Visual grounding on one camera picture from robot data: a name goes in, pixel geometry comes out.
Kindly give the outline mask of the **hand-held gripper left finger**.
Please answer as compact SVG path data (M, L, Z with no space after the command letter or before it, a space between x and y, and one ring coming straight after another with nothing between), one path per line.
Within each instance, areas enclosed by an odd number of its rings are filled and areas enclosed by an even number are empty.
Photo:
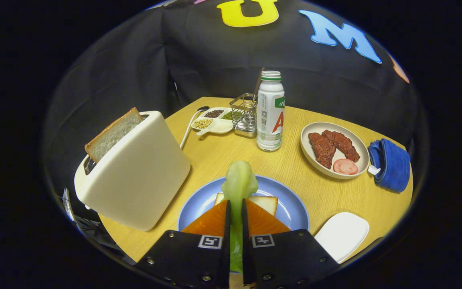
M230 275L231 205L223 201L196 219L219 225L195 234L165 231L136 268L175 289L227 289Z

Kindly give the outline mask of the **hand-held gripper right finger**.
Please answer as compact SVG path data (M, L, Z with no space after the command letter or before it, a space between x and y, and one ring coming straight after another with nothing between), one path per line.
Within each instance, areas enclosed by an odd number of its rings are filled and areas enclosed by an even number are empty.
M253 289L308 289L339 264L306 229L290 230L243 200L243 282Z

